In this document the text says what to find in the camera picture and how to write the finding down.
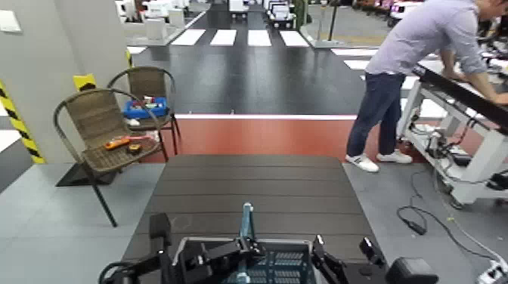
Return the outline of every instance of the white sneaker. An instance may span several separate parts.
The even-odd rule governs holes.
[[[376,158],[381,162],[397,162],[399,164],[411,164],[413,158],[411,156],[401,153],[399,149],[389,155],[377,154]]]
[[[361,154],[359,156],[350,157],[348,155],[345,155],[345,160],[350,162],[353,165],[356,165],[357,167],[361,168],[364,171],[368,172],[378,172],[379,167],[374,164],[374,162],[370,161],[369,158],[365,154]]]

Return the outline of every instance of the red floor stripe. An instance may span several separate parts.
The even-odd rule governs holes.
[[[332,156],[344,161],[345,145],[353,121],[308,121],[264,119],[180,119],[182,138],[180,154],[281,154]],[[372,130],[366,153],[371,159],[377,154],[378,128]],[[164,131],[168,153],[172,155],[171,132]],[[481,137],[470,131],[463,147],[470,153],[478,149]],[[423,157],[411,148],[401,146],[415,162]],[[156,154],[144,162],[164,162]]]

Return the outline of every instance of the white wall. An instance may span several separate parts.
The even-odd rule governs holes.
[[[114,3],[1,0],[0,10],[14,11],[23,30],[0,32],[0,79],[46,162],[74,162],[54,130],[54,108],[76,92],[74,75],[93,73],[98,85],[105,86],[127,68]],[[67,115],[60,120],[82,148]]]

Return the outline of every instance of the wicker chair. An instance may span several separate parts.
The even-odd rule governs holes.
[[[68,97],[57,106],[53,115],[53,123],[58,135],[60,135],[65,147],[88,176],[90,184],[113,227],[117,226],[115,218],[97,186],[94,172],[103,174],[120,171],[126,165],[158,151],[161,146],[159,142],[144,138],[136,140],[137,144],[141,144],[141,152],[137,155],[127,153],[125,147],[118,147],[114,150],[105,149],[105,143],[115,137],[136,135],[125,124],[115,94],[122,94],[137,100],[132,94],[116,89],[91,89]],[[85,142],[85,150],[81,155],[67,139],[58,122],[58,117],[64,107]],[[142,105],[142,107],[150,114],[155,128],[160,130],[160,124],[155,115],[145,105]]]
[[[178,122],[175,118],[175,106],[174,106],[174,96],[176,94],[175,87],[175,79],[171,73],[167,72],[164,69],[160,69],[152,66],[140,66],[133,67],[131,69],[127,69],[122,71],[120,74],[116,75],[113,79],[111,79],[110,83],[107,85],[108,88],[113,88],[118,79],[127,75],[129,79],[129,87],[130,93],[136,96],[138,99],[143,100],[144,96],[150,97],[165,97],[167,103],[167,112],[165,116],[159,116],[158,119],[161,121],[161,129],[169,129],[171,130],[172,140],[173,140],[173,150],[175,151],[175,155],[178,155],[178,149],[176,147],[176,136],[175,130],[180,137],[180,128],[178,127]],[[167,90],[165,76],[169,77],[169,81],[171,82],[170,91]],[[140,125],[138,126],[129,126],[131,130],[134,131],[153,131],[156,130],[155,126],[151,119],[139,119]],[[163,136],[159,132],[159,137],[161,137],[161,141],[163,141]],[[168,154],[164,147],[163,143],[163,153],[166,161],[168,160]]]

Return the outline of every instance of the white crosswalk stripe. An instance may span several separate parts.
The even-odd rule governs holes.
[[[287,47],[308,47],[308,43],[303,39],[300,33],[295,30],[281,30],[280,36],[282,36]]]
[[[270,36],[266,29],[249,29],[247,42],[249,46],[271,46]]]
[[[172,42],[171,45],[195,45],[205,31],[205,29],[188,29]]]
[[[195,45],[205,32],[205,29],[187,29],[175,41],[173,41],[171,45]],[[213,32],[215,35],[213,36],[212,41],[209,43],[211,46],[233,46],[236,41],[236,37],[238,36],[238,32],[235,29],[214,29]],[[288,48],[309,47],[307,41],[297,31],[281,30],[278,31],[278,33]],[[270,47],[272,46],[271,36],[278,35],[273,33],[269,35],[268,31],[265,29],[250,29],[247,33],[247,44],[248,46],[253,47]],[[129,47],[129,50],[132,51],[132,54],[139,54],[144,49],[145,47]]]
[[[373,56],[376,54],[377,49],[342,49],[334,48],[332,52],[338,56]]]
[[[335,55],[340,57],[372,57],[376,54],[376,49],[341,49],[341,48],[335,48],[331,50]],[[435,62],[438,56],[435,54],[430,54],[425,60],[420,61],[420,63],[426,64]],[[367,65],[370,60],[344,60],[345,65],[349,67],[351,70],[365,70],[367,68]],[[404,80],[404,83],[402,84],[402,90],[410,90],[413,88],[414,83],[418,80],[417,76],[407,76]],[[407,103],[407,98],[401,99],[401,108],[404,109],[405,105]],[[468,109],[467,110],[468,115],[474,116],[475,111]],[[422,105],[420,106],[420,117],[425,119],[439,119],[443,118],[448,114],[446,110],[444,110],[442,107],[440,107],[438,104],[433,102],[432,100],[425,99],[422,102]]]
[[[235,29],[218,29],[210,45],[232,46],[236,37]]]
[[[369,60],[344,60],[344,63],[351,70],[365,70],[369,64]]]

